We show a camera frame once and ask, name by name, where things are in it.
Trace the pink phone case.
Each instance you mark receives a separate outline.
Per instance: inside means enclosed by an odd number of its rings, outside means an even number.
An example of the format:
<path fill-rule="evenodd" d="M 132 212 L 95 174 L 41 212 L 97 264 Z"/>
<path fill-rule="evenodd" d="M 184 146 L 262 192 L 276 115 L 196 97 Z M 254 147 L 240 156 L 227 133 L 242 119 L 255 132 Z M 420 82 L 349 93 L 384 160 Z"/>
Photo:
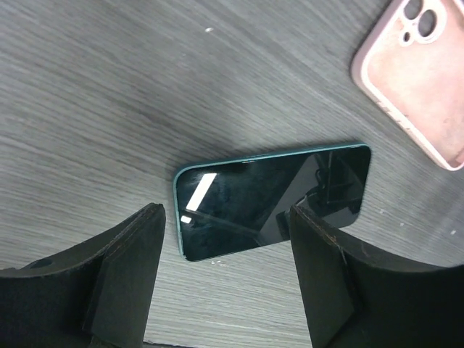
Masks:
<path fill-rule="evenodd" d="M 438 166 L 463 168 L 463 2 L 391 1 L 351 76 Z"/>

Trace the dark green phone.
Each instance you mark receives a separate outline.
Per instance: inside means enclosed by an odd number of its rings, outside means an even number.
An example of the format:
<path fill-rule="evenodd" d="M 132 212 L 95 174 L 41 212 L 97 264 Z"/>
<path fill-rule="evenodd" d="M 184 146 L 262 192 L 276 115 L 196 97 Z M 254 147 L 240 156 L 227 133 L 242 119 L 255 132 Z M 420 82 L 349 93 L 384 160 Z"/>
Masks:
<path fill-rule="evenodd" d="M 288 241 L 298 204 L 337 228 L 353 224 L 371 157 L 353 143 L 182 167 L 173 179 L 181 256 L 198 262 Z"/>

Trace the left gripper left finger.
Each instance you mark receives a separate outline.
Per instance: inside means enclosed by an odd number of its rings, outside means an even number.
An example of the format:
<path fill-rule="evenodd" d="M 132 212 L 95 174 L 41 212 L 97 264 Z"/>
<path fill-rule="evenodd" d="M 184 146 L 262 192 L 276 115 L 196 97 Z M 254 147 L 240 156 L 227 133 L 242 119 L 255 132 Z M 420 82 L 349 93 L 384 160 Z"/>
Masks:
<path fill-rule="evenodd" d="M 141 347 L 165 209 L 123 222 L 23 268 L 1 271 L 3 347 Z"/>

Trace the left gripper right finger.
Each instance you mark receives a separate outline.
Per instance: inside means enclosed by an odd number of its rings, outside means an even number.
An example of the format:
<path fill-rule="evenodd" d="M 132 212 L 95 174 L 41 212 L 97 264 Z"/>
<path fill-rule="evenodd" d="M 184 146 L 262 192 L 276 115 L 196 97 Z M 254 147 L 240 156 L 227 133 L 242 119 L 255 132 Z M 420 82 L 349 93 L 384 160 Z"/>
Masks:
<path fill-rule="evenodd" d="M 314 347 L 461 347 L 463 266 L 380 249 L 302 207 L 290 240 Z"/>

